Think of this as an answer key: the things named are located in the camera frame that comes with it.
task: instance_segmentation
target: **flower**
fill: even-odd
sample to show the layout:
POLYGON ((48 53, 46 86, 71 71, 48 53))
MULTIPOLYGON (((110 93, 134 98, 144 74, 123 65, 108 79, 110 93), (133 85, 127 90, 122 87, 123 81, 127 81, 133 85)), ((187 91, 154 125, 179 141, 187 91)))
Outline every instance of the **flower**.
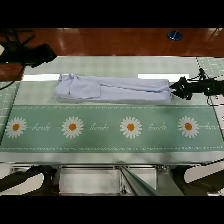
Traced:
POLYGON ((26 128, 26 120, 23 118, 15 117, 8 122, 5 131, 6 135, 8 135, 9 138, 17 138, 18 136, 23 134, 23 131, 25 131, 26 128))
POLYGON ((123 131, 123 135, 125 135, 126 138, 131 139, 139 136, 142 130, 140 121, 134 117, 126 117, 125 119, 123 119, 120 127, 120 131, 123 131))
POLYGON ((75 138, 82 134, 83 126, 83 121, 78 117, 69 117, 65 122, 63 122, 63 135, 66 135, 66 138, 75 138))
POLYGON ((185 137, 194 138, 199 133, 199 127, 194 118, 182 117, 178 122, 178 127, 178 130, 182 131, 182 135, 185 137))

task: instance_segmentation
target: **brown wooden surface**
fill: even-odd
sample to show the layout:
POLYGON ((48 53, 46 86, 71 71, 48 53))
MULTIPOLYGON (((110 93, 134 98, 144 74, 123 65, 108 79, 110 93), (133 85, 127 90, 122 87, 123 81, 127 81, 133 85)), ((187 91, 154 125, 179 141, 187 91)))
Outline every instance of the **brown wooden surface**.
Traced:
MULTIPOLYGON (((58 56, 148 55, 224 57, 223 28, 31 28, 36 37, 28 46, 43 43, 58 56), (183 38, 167 34, 178 30, 183 38)), ((23 41, 30 33, 20 34, 23 41)), ((14 80, 20 65, 0 65, 0 80, 14 80)))

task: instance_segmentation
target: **black cable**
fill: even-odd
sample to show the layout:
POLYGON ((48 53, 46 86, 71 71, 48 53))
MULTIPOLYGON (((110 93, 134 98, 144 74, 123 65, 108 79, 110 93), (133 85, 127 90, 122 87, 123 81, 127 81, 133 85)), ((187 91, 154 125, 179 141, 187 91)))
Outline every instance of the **black cable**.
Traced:
POLYGON ((11 86, 11 85, 17 80, 17 78, 22 74, 22 72, 23 72, 23 70, 24 70, 25 67, 26 67, 26 66, 23 66, 23 67, 22 67, 22 69, 20 70, 20 72, 18 73, 18 75, 16 76, 16 78, 15 78, 14 81, 10 82, 10 83, 7 84, 6 86, 1 87, 0 90, 3 90, 3 89, 5 89, 5 88, 11 86))

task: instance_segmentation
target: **daisy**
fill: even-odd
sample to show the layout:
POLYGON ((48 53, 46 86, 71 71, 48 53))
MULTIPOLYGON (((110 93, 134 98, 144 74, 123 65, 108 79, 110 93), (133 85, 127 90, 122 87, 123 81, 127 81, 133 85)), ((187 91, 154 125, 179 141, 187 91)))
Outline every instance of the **daisy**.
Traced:
POLYGON ((194 138, 199 133, 197 121, 194 118, 182 117, 178 122, 178 130, 182 132, 185 137, 194 138))
POLYGON ((15 117, 8 122, 5 131, 8 138, 17 138, 18 136, 23 134, 23 131, 25 131, 26 128, 26 120, 23 118, 15 117))
POLYGON ((78 117, 69 117, 65 122, 63 122, 63 135, 66 135, 66 138, 75 138, 82 134, 83 126, 83 121, 78 117))
POLYGON ((139 136, 142 130, 140 121, 134 117, 126 117, 125 119, 123 119, 120 127, 120 131, 123 131, 123 135, 125 135, 126 138, 131 139, 139 136))

